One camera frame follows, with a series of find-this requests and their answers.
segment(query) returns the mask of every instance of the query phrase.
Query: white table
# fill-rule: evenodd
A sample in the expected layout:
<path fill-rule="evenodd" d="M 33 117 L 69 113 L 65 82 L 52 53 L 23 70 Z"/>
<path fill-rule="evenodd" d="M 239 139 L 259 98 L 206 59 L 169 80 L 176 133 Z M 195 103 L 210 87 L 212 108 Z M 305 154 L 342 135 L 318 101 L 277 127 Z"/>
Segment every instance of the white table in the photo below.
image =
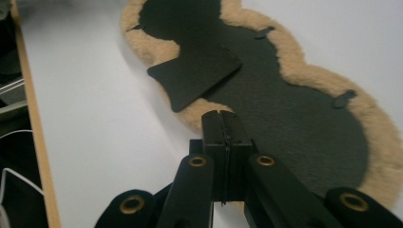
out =
<path fill-rule="evenodd" d="M 92 227 L 118 194 L 156 193 L 173 181 L 188 141 L 200 136 L 176 119 L 121 35 L 125 0 L 17 4 L 51 227 Z M 403 130 L 403 1 L 248 0 L 244 7 L 281 22 L 308 63 L 357 82 Z M 394 211 L 403 218 L 403 200 Z M 215 212 L 215 227 L 247 227 L 231 206 Z"/>

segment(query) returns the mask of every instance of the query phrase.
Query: brass grommet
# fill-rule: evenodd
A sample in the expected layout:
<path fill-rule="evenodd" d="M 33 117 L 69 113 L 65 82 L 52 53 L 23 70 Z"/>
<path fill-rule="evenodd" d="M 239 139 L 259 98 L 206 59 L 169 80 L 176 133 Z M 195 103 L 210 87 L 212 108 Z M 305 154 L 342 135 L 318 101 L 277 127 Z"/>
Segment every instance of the brass grommet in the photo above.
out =
<path fill-rule="evenodd" d="M 275 164 L 275 160 L 274 160 L 274 159 L 270 158 L 269 156 L 265 156 L 265 155 L 258 156 L 258 158 L 256 159 L 256 161 L 257 161 L 259 164 L 264 165 L 264 166 L 270 166 L 270 165 Z"/>
<path fill-rule="evenodd" d="M 343 193 L 340 195 L 340 200 L 344 204 L 344 206 L 355 210 L 357 212 L 364 212 L 368 211 L 370 209 L 370 206 L 368 205 L 368 202 L 366 202 L 363 198 L 352 194 L 352 193 Z"/>
<path fill-rule="evenodd" d="M 139 196 L 129 196 L 125 200 L 122 201 L 120 209 L 123 214 L 129 215 L 129 214 L 134 214 L 144 207 L 144 199 Z"/>
<path fill-rule="evenodd" d="M 203 157 L 194 157 L 189 160 L 189 164 L 195 167 L 204 166 L 207 163 L 207 160 Z"/>

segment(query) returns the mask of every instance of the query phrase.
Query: black fabric tab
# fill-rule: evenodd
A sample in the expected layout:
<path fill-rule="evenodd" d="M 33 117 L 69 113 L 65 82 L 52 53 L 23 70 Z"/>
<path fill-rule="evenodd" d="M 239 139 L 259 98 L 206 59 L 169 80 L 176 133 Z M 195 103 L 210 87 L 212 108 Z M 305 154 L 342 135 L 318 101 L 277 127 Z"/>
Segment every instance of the black fabric tab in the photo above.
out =
<path fill-rule="evenodd" d="M 144 29 L 144 25 L 139 24 L 139 25 L 133 27 L 131 30 L 141 30 L 141 29 Z"/>
<path fill-rule="evenodd" d="M 269 33 L 270 31 L 274 30 L 275 28 L 273 27 L 269 27 L 269 28 L 265 28 L 262 30 L 259 30 L 258 32 L 256 32 L 255 34 L 255 39 L 260 40 L 260 39 L 264 39 L 267 36 L 267 33 Z"/>
<path fill-rule="evenodd" d="M 181 54 L 151 67 L 148 74 L 165 88 L 172 110 L 179 112 L 240 66 L 240 61 L 224 47 L 211 47 Z"/>
<path fill-rule="evenodd" d="M 349 100 L 356 96 L 355 91 L 352 89 L 347 90 L 345 93 L 341 94 L 340 96 L 336 97 L 333 100 L 333 107 L 334 108 L 343 108 L 347 106 Z"/>

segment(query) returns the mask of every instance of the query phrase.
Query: black foam piece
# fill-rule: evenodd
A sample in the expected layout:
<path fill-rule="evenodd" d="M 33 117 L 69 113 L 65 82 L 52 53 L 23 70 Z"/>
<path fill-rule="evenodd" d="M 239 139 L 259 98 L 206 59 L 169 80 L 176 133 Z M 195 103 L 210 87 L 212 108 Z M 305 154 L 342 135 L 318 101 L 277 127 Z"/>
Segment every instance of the black foam piece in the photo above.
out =
<path fill-rule="evenodd" d="M 148 74 L 163 86 L 172 110 L 179 112 L 240 66 L 240 61 L 224 47 L 198 48 L 149 68 Z"/>
<path fill-rule="evenodd" d="M 181 47 L 180 56 L 204 48 L 228 48 L 242 67 L 203 98 L 230 106 L 259 151 L 279 157 L 318 195 L 338 186 L 357 187 L 368 162 L 360 123 L 348 109 L 333 108 L 329 95 L 282 80 L 276 48 L 261 39 L 270 29 L 256 33 L 230 27 L 220 14 L 217 0 L 148 0 L 140 24 L 153 37 L 174 40 Z M 175 80 L 186 81 L 187 76 Z"/>

